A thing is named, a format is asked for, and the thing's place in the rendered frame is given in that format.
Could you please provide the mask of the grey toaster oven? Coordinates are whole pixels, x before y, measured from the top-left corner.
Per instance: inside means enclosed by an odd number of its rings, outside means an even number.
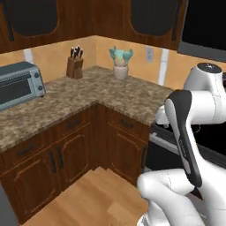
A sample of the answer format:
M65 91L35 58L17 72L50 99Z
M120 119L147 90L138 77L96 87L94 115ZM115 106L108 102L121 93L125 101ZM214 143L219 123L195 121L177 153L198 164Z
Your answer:
M0 111L46 94L41 71L27 61L0 66Z

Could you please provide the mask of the teal kitchen utensil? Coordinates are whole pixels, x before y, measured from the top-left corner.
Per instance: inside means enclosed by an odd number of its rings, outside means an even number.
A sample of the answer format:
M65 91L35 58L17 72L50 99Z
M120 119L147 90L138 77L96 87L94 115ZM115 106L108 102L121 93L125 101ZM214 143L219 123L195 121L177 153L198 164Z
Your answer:
M123 60L123 53L124 51L122 49L117 49L117 61L118 61L118 65L122 66L122 60Z
M117 66L116 50L117 50L116 46L109 49L109 54L110 54L110 57L113 59L114 66Z
M124 65L127 66L129 63L130 58L133 56L132 49L129 49L128 51L125 51L123 53L123 59L124 59Z

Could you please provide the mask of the white utensil pot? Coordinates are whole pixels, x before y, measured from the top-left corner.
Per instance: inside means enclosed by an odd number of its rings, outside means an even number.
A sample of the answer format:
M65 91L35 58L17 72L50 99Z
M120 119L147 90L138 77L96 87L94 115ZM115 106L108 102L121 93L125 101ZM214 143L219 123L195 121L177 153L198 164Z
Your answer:
M116 79L124 80L128 76L129 68L127 66L114 66L113 73Z

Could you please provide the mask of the brown wooden knife block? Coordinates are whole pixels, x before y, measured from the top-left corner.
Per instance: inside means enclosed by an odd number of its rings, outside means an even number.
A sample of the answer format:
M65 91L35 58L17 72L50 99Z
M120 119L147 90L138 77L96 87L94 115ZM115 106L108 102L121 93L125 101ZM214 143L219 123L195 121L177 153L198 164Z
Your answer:
M79 57L69 57L67 62L66 76L71 79L81 79L83 77L82 66L83 59Z

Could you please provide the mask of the black microwave oven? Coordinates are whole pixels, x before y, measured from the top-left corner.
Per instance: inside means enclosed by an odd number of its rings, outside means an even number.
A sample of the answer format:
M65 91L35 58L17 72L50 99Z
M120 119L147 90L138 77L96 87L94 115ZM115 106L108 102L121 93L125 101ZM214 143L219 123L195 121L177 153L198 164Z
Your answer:
M226 63L226 0L188 0L177 52Z

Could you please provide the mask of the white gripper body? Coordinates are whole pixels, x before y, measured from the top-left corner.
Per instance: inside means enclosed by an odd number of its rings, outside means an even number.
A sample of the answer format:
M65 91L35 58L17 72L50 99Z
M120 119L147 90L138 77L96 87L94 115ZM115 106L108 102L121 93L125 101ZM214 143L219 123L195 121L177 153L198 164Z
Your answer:
M157 124L169 124L170 123L166 116L165 108L163 105L161 107L159 107L155 113L155 122Z

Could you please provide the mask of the dark wood base cupboard door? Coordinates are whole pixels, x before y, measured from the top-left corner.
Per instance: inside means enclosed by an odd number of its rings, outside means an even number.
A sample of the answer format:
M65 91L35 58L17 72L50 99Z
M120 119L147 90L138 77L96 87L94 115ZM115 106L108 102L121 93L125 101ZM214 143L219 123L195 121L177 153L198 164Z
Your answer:
M2 185L19 223L23 224L59 194L57 173L51 171L49 151L4 174Z
M132 185L141 174L142 149L147 145L133 134L108 124L109 167Z
M56 147L61 147L64 160L63 168L59 167L58 161L62 190L65 190L90 170L90 133L90 126L86 124L56 145Z

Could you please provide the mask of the grey wall socket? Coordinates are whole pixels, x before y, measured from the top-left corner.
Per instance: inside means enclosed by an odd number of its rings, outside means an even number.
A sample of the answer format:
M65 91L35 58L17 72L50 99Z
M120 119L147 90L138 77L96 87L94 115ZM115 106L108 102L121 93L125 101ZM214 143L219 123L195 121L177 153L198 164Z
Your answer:
M154 50L151 47L146 47L146 60L152 63L154 59Z

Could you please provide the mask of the dark wood wall cupboard door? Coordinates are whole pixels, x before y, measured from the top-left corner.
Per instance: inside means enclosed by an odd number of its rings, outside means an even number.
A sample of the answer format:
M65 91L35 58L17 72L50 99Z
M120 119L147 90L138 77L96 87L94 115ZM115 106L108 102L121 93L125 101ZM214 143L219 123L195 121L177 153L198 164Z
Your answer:
M14 41L0 0L0 53L32 48L73 37L71 0L5 0Z
M122 3L121 39L159 48L177 49L188 0L183 0L175 41L171 40L171 35L177 0L122 0Z

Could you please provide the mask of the dark wood drawer front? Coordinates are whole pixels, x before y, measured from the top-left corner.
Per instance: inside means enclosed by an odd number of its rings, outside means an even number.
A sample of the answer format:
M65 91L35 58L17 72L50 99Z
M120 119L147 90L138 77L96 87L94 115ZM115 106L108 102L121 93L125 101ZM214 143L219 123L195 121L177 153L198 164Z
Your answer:
M34 143L34 149L23 155L17 155L17 151L28 147L31 143ZM25 140L15 147L12 147L3 152L4 162L7 168L24 161L26 158L33 156L34 154L42 151L51 144L50 140L44 139L41 135L33 136L31 139Z
M75 119L80 119L81 123L74 128L67 129L66 125L69 122L74 121ZM76 129L80 128L82 125L84 125L87 122L88 122L88 111L82 110L79 113L72 115L71 117L66 118L65 120L63 120L59 124L56 124L53 127L53 133L55 134L55 136L58 139L61 139L62 137L66 136L67 134L69 134L69 133L75 131Z
M137 138L140 138L144 141L148 141L148 129L149 127L147 125L142 124L141 122L132 119L128 116L125 116L119 112L116 112L113 109L107 109L106 110L107 113L107 122L111 123L113 125L115 125L116 127L119 127L121 129L126 130L127 132L133 134L134 136L136 136ZM130 124L134 124L133 128L128 128L126 126L123 126L122 124L120 124L120 119L124 119L124 121L130 123Z

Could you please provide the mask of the black oven with hob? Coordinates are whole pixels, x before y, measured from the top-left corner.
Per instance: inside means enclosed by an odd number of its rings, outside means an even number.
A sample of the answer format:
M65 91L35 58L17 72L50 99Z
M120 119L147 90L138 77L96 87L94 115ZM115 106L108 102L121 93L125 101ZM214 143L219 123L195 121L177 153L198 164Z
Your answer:
M226 123L192 125L194 138L201 156L214 165L226 169ZM145 167L150 170L182 169L183 163L171 126L153 122Z

